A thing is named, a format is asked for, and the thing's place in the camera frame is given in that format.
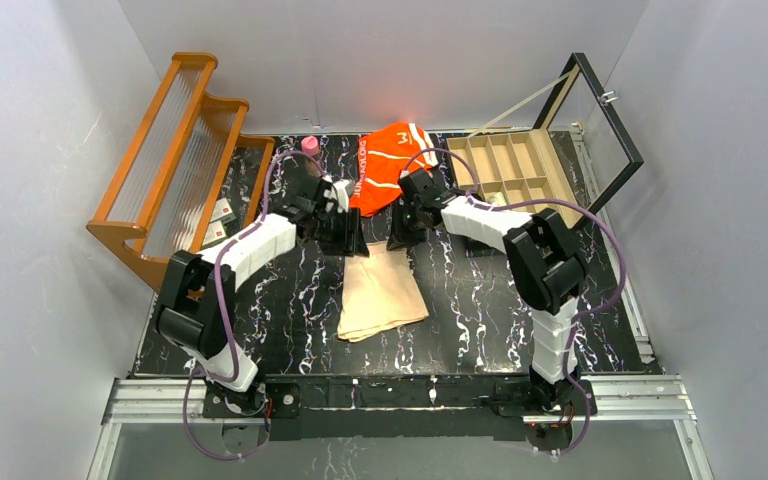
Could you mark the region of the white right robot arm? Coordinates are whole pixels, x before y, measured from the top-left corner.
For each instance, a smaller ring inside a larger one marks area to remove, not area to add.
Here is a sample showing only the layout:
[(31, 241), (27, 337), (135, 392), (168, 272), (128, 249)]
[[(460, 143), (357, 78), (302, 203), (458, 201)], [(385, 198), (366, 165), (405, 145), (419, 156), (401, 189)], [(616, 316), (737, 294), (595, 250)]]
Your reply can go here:
[(576, 381), (574, 337), (577, 298), (587, 273), (583, 257), (561, 215), (495, 207), (436, 184), (424, 170), (403, 173), (387, 248), (409, 248), (441, 227), (506, 255), (522, 301), (532, 310), (535, 347), (530, 366), (548, 385)]

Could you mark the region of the beige boxer underwear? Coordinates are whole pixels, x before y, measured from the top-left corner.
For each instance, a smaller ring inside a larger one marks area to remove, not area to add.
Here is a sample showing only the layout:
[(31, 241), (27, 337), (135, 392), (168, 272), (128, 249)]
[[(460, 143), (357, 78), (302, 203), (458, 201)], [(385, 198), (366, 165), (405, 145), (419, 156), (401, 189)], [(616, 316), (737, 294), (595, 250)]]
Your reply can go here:
[(359, 342), (429, 316), (404, 248), (368, 245), (367, 257), (347, 257), (338, 338)]

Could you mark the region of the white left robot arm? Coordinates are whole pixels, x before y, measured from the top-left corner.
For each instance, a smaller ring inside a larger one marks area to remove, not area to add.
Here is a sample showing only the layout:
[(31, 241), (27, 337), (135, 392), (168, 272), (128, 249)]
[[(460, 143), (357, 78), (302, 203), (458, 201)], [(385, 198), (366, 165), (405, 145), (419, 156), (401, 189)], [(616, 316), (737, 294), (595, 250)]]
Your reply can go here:
[(349, 205), (354, 186), (308, 176), (235, 236), (197, 253), (174, 253), (153, 311), (155, 330), (195, 358), (210, 380), (248, 390), (258, 367), (233, 335), (237, 291), (299, 243), (314, 242), (324, 255), (368, 255), (360, 211)]

